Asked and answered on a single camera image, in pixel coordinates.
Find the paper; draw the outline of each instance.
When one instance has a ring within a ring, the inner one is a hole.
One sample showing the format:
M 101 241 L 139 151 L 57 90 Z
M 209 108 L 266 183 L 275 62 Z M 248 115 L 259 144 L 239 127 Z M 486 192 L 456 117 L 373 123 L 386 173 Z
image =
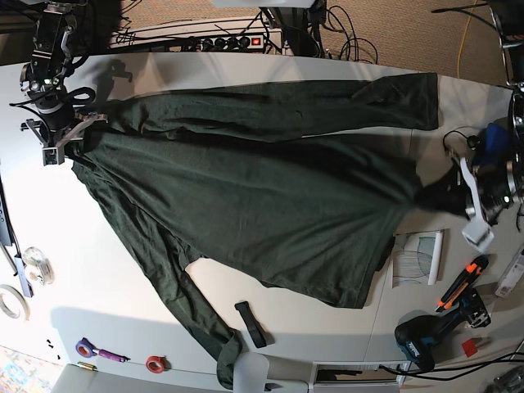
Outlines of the paper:
M 395 236 L 391 252 L 393 287 L 409 284 L 433 285 L 438 275 L 443 231 Z

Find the tape roll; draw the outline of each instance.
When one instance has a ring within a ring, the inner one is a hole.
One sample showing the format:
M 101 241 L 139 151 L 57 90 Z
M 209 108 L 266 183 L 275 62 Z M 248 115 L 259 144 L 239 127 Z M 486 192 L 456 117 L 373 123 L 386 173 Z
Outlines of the tape roll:
M 150 356 L 146 361 L 146 368 L 155 374 L 164 372 L 164 360 L 160 356 Z
M 24 275 L 28 281 L 38 282 L 43 285 L 42 273 L 38 267 L 27 264 L 24 269 Z
M 51 284 L 54 274 L 46 256 L 36 247 L 30 247 L 22 254 L 22 260 L 27 265 L 25 277 L 32 282 L 39 282 L 41 285 Z
M 29 317 L 29 306 L 24 297 L 8 285 L 0 285 L 0 310 L 7 317 L 22 322 Z
M 84 358 L 92 358 L 93 356 L 97 355 L 95 353 L 95 347 L 86 338 L 83 338 L 77 342 L 75 349 L 79 355 L 83 356 Z

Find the table surface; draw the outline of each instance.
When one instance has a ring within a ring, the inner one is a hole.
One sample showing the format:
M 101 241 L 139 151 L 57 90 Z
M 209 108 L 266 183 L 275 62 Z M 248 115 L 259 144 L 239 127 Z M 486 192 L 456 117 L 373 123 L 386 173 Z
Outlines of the table surface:
M 126 355 L 135 363 L 93 359 L 92 363 L 102 371 L 176 384 L 182 378 L 181 373 L 157 376 L 141 366 L 150 355 L 165 355 L 173 369 L 202 376 L 213 374 L 215 361 L 164 307 L 103 218 L 97 203 L 70 170 L 71 163 L 42 167 L 38 140 L 29 131 L 19 131 L 20 123 L 29 113 L 7 104 L 23 100 L 18 85 L 20 70 L 20 65 L 0 67 L 4 83 L 0 92 L 2 182 L 21 248 L 40 248 L 51 261 L 56 281 L 47 287 L 34 286 L 35 296 L 28 300 L 29 322 L 2 319 L 2 332 L 6 333 L 0 336 L 0 346 L 55 361 L 56 352 L 61 350 L 61 361 L 76 363 L 82 358 L 76 354 L 74 345 L 87 337 L 95 346 Z M 408 72 L 413 71 L 288 56 L 142 53 L 92 56 L 67 79 L 66 85 L 68 89 L 93 87 L 97 100 L 103 101 L 174 89 L 308 79 L 376 79 Z M 462 126 L 472 127 L 464 131 L 475 133 L 489 122 L 505 117 L 510 97 L 507 89 L 448 77 L 439 78 L 439 94 L 441 126 L 436 131 L 377 127 L 350 133 L 363 144 L 412 156 L 418 161 L 422 180 L 436 180 L 450 167 L 441 146 L 444 133 Z M 498 281 L 524 241 L 524 234 L 515 229 L 515 214 L 515 208 L 505 211 L 494 228 L 495 240 L 489 251 L 494 256 L 480 279 L 480 284 L 485 284 L 483 288 Z M 250 302 L 255 316 L 275 341 L 258 350 L 271 360 L 271 377 L 307 380 L 313 361 L 403 359 L 393 337 L 399 321 L 406 315 L 431 313 L 439 296 L 476 255 L 462 238 L 460 230 L 465 223 L 464 219 L 446 214 L 421 211 L 409 214 L 399 233 L 446 229 L 440 280 L 431 287 L 391 288 L 389 266 L 375 274 L 363 309 L 334 309 L 285 289 L 268 289 L 254 278 L 213 260 L 198 260 L 187 270 L 225 322 L 242 331 L 246 347 L 257 350 L 233 307 L 240 300 Z M 2 260 L 0 274 L 2 283 L 20 289 L 17 278 L 11 278 Z M 225 286 L 224 282 L 234 285 Z M 474 360 L 510 351 L 521 341 L 522 289 L 517 289 L 507 300 L 497 300 L 492 319 L 489 327 L 464 331 L 459 336 L 485 338 Z M 61 341 L 62 349 L 58 346 L 50 350 L 47 345 L 47 338 L 56 334 L 54 329 L 59 338 L 53 336 L 53 340 Z M 450 360 L 452 364 L 465 360 L 457 355 Z M 492 366 L 482 377 L 461 378 L 453 384 L 479 386 L 502 369 L 504 366 Z M 434 385 L 427 381 L 409 380 L 405 385 L 434 386 L 435 391 L 449 389 L 449 384 Z M 213 379 L 201 387 L 217 386 Z

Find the power strip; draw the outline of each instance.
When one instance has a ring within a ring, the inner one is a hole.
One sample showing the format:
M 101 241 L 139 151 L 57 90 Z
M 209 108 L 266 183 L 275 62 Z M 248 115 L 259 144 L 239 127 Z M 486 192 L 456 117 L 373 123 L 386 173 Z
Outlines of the power strip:
M 217 40 L 227 42 L 231 38 L 235 38 L 237 41 L 245 38 L 250 40 L 249 44 L 245 47 L 235 47 L 235 50 L 240 50 L 240 52 L 262 52 L 265 37 L 268 36 L 275 46 L 283 47 L 283 37 L 280 29 L 270 29 L 260 19 L 253 20 L 253 16 L 245 16 L 209 20 L 185 20 L 139 29 L 126 29 L 117 32 L 111 38 L 109 46 L 112 49 L 122 50 L 126 47 L 153 47 L 157 43 L 158 47 L 162 47 L 163 43 L 176 40 L 177 38 L 198 38 L 199 42 L 210 40 L 213 52 L 220 52 L 220 48 L 215 46 Z M 206 50 L 205 44 L 203 46 L 198 49 L 203 52 L 210 52 L 210 50 Z M 228 52 L 230 49 L 227 44 L 224 46 L 225 52 Z

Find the white tape roll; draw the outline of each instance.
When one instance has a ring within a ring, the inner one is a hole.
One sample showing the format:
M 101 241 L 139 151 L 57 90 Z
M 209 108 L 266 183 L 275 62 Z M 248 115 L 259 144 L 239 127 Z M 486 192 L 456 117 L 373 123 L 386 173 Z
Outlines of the white tape roll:
M 51 284 L 55 277 L 46 256 L 36 247 L 30 247 L 22 254 L 25 264 L 25 277 L 42 285 Z
M 22 295 L 13 287 L 0 285 L 0 310 L 9 318 L 25 321 L 29 307 Z
M 38 282 L 39 284 L 43 285 L 42 272 L 37 266 L 31 266 L 30 264 L 26 265 L 24 274 L 28 281 Z

